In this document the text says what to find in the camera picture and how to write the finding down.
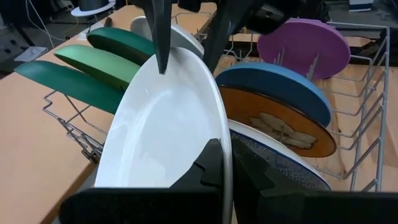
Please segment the wire rack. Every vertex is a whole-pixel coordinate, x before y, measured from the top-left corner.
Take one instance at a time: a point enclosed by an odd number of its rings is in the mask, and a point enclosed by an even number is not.
[[[174,19],[175,23],[178,23],[178,15]],[[337,179],[349,179],[351,177],[351,185],[349,190],[356,190],[356,181],[358,178],[358,167],[363,163],[365,158],[370,155],[372,151],[377,150],[377,162],[376,171],[374,178],[362,189],[363,191],[369,191],[374,189],[375,192],[381,191],[382,185],[382,168],[383,168],[383,155],[384,155],[384,137],[386,132],[386,108],[387,108],[387,92],[388,92],[388,76],[389,76],[389,49],[390,49],[390,31],[388,27],[384,26],[370,26],[366,24],[349,24],[341,22],[329,22],[331,26],[345,26],[352,28],[373,28],[386,30],[386,38],[382,41],[379,46],[377,54],[374,58],[360,57],[352,55],[351,58],[356,58],[368,62],[368,66],[365,67],[362,74],[355,74],[354,77],[347,76],[344,74],[338,74],[329,80],[323,80],[317,83],[318,87],[329,97],[332,105],[333,119],[331,125],[328,127],[329,132],[335,138],[338,143],[338,151],[353,151],[354,159],[352,161],[352,166],[348,171],[342,174],[333,172],[332,170],[321,169],[315,166],[319,171],[335,177]],[[219,73],[228,66],[236,63],[256,61],[260,62],[259,58],[250,57],[250,53],[254,50],[254,40],[255,34],[249,34],[251,36],[250,40],[250,50],[248,53],[242,55],[242,51],[234,49],[234,40],[231,36],[230,40],[232,42],[231,48],[225,50],[225,54],[220,60],[219,67],[216,73]],[[195,37],[202,41],[206,36],[205,32],[200,32],[195,35]],[[274,59],[275,64],[282,64],[284,57],[284,50],[282,49],[278,56]],[[319,55],[314,57],[313,64],[308,68],[308,73],[306,77],[312,79],[313,71],[317,65]],[[343,82],[345,85],[360,86],[359,91],[351,92],[350,90],[337,90],[336,88],[331,88],[330,85],[326,85],[331,82]],[[95,124],[89,122],[89,119],[85,115],[85,111],[90,107],[90,105],[78,109],[76,103],[73,99],[68,96],[64,96],[66,100],[71,104],[75,114],[69,118],[61,118],[61,116],[56,115],[56,113],[51,112],[51,107],[53,106],[50,97],[56,94],[56,91],[49,93],[44,97],[47,105],[43,110],[50,116],[54,117],[66,130],[67,136],[81,147],[82,154],[89,159],[91,162],[97,163],[104,146],[104,140],[106,138],[107,132]],[[333,106],[335,99],[338,98],[340,101],[355,100],[357,106],[350,108],[343,108],[341,106]],[[343,129],[340,125],[334,121],[335,119],[340,119],[345,116],[345,119],[356,120],[355,126]],[[97,132],[96,136],[102,135],[102,141],[98,138],[93,138],[91,134],[88,134],[83,130],[82,127],[78,127],[73,124],[73,120],[76,118],[81,118],[84,121],[84,125],[90,127]],[[374,133],[377,130],[377,135],[373,134],[373,139],[371,144],[364,144],[364,136],[369,136],[369,132]]]

